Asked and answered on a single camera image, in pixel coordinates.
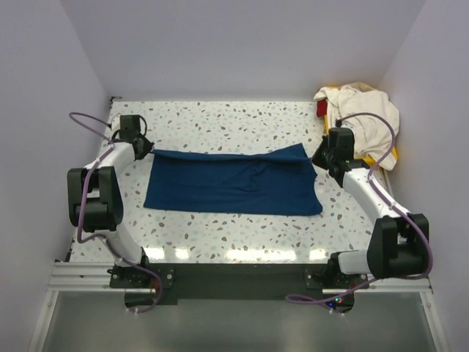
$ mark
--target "crumpled white fabric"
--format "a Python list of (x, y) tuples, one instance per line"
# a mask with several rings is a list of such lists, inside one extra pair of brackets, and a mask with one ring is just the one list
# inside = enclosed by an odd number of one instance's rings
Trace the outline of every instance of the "crumpled white fabric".
[[(371, 112), (386, 119), (397, 135), (399, 132), (399, 110), (389, 101), (388, 95), (364, 83), (354, 83), (340, 88), (323, 87), (313, 100), (328, 99), (328, 125), (358, 112)], [(343, 127), (350, 128), (355, 137), (355, 156), (370, 156), (378, 160), (391, 145), (391, 134), (381, 121), (373, 117), (360, 116), (344, 121)], [(396, 165), (394, 155), (388, 155), (380, 164), (387, 170)]]

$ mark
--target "white wall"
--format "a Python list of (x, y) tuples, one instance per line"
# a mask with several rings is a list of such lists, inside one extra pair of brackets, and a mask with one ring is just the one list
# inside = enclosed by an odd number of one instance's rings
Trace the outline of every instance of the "white wall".
[(71, 241), (66, 174), (97, 139), (70, 110), (104, 117), (106, 94), (59, 0), (0, 11), (0, 350), (25, 351), (53, 260)]
[(311, 99), (376, 85), (424, 0), (62, 0), (112, 95)]
[(432, 285), (455, 351), (469, 346), (469, 2), (427, 0), (380, 87), (401, 111), (396, 198), (430, 222)]

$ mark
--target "terrazzo table surface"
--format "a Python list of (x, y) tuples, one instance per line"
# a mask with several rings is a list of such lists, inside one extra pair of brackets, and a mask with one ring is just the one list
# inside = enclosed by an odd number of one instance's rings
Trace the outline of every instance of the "terrazzo table surface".
[[(155, 148), (197, 153), (268, 153), (303, 143), (312, 156), (324, 123), (309, 102), (114, 102), (110, 119), (140, 114)], [(358, 203), (315, 167), (318, 216), (190, 213), (143, 208), (152, 155), (119, 177), (124, 222), (151, 262), (326, 263), (330, 253), (366, 249), (372, 224)], [(383, 176), (376, 174), (382, 183)], [(111, 263), (99, 241), (74, 243), (71, 262)]]

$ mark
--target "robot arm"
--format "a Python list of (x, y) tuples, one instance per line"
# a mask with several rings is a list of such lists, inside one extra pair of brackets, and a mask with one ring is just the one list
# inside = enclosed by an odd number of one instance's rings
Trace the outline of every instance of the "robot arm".
[(421, 236), (405, 217), (417, 225), (426, 241), (428, 221), (425, 216), (411, 214), (395, 202), (379, 184), (374, 184), (373, 188), (368, 179), (368, 165), (354, 159), (353, 150), (353, 132), (348, 128), (331, 128), (312, 160), (313, 164), (329, 171), (329, 175), (358, 201), (374, 224), (367, 250), (331, 255), (325, 272), (326, 281), (338, 271), (372, 274), (377, 279), (422, 274), (429, 265), (429, 255)]
[[(134, 264), (141, 263), (146, 257), (122, 223), (124, 205), (117, 182), (117, 177), (129, 164), (143, 159), (153, 147), (153, 143), (141, 134), (140, 121), (139, 115), (120, 117), (119, 140), (109, 145), (109, 154), (91, 174), (83, 227), (78, 228), (84, 232), (98, 231), (99, 237), (106, 238), (105, 245), (113, 254), (116, 265), (120, 266), (129, 266), (121, 257)], [(84, 181), (95, 162), (82, 169), (71, 169), (67, 174), (69, 217), (76, 227), (79, 227)]]

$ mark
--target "dark blue towel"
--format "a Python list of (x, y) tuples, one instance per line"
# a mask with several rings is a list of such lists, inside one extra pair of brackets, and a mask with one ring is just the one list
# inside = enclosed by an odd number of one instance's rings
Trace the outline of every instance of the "dark blue towel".
[(271, 215), (317, 215), (314, 171), (303, 145), (268, 154), (153, 150), (144, 207)]

